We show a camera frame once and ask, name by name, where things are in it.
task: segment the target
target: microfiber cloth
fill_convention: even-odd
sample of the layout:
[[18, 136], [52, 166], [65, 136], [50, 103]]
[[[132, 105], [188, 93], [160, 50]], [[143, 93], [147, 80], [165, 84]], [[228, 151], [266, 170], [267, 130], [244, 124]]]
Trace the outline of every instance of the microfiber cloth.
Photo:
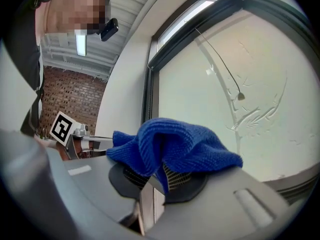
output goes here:
[[113, 148], [106, 155], [128, 165], [140, 176], [154, 173], [169, 191], [163, 165], [176, 173], [214, 172], [243, 166], [242, 158], [227, 150], [210, 129], [168, 118], [146, 121], [137, 135], [113, 132]]

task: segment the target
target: black frame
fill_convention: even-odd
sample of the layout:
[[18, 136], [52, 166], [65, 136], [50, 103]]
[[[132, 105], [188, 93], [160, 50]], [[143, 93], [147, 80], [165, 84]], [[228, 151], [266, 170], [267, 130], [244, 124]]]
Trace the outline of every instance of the black frame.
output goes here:
[[[317, 77], [320, 79], [320, 46], [319, 41], [314, 35], [312, 26], [301, 12], [281, 0], [217, 0], [186, 22], [157, 52], [159, 37], [181, 14], [198, 1], [186, 1], [152, 37], [151, 47], [153, 48], [150, 49], [149, 63], [147, 65], [142, 107], [142, 112], [144, 113], [142, 113], [141, 118], [142, 124], [151, 118], [158, 117], [159, 71], [200, 35], [195, 28], [203, 33], [241, 9], [266, 20], [287, 35], [301, 48], [301, 51], [308, 58], [315, 69]], [[315, 181], [319, 178], [319, 166], [320, 163], [293, 177], [289, 177], [287, 180], [273, 180], [265, 183], [280, 193], [286, 192], [290, 195], [298, 191], [302, 194], [303, 188], [296, 189], [297, 181], [300, 182], [300, 185], [306, 185], [307, 183], [309, 186], [314, 185]]]

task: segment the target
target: ceiling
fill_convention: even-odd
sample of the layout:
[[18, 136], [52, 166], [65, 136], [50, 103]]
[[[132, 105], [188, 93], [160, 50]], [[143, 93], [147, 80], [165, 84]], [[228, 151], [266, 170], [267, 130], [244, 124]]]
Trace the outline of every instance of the ceiling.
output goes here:
[[41, 40], [44, 66], [82, 72], [105, 81], [124, 48], [129, 31], [147, 0], [111, 0], [111, 17], [117, 18], [119, 31], [102, 42], [97, 34], [87, 37], [87, 55], [77, 55], [73, 33], [47, 34]]

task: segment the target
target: black cord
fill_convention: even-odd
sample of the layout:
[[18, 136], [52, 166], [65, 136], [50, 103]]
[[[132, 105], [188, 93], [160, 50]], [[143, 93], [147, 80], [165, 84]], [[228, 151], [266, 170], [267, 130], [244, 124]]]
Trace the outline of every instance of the black cord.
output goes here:
[[231, 72], [229, 71], [228, 67], [226, 66], [224, 60], [221, 58], [221, 56], [219, 55], [219, 53], [216, 51], [216, 49], [211, 45], [211, 43], [209, 43], [209, 41], [204, 37], [204, 35], [197, 29], [195, 28], [196, 31], [199, 32], [199, 34], [204, 38], [204, 40], [206, 40], [206, 42], [212, 47], [212, 49], [215, 51], [216, 54], [218, 54], [219, 58], [222, 60], [223, 65], [225, 66], [226, 70], [228, 70], [230, 76], [232, 77], [233, 81], [235, 82], [236, 86], [238, 87], [239, 93], [241, 93], [239, 85], [237, 84], [237, 81], [235, 80], [234, 76], [231, 74]]

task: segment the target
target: blue cloth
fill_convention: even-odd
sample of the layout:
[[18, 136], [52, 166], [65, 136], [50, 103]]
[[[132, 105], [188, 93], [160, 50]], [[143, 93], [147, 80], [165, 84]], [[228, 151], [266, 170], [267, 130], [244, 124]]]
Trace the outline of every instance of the blue cloth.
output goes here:
[[177, 173], [212, 172], [230, 166], [243, 166], [242, 158], [226, 149], [210, 129], [167, 118], [145, 122], [137, 135], [113, 133], [111, 159], [128, 165], [137, 174], [154, 173], [168, 192], [164, 163]]

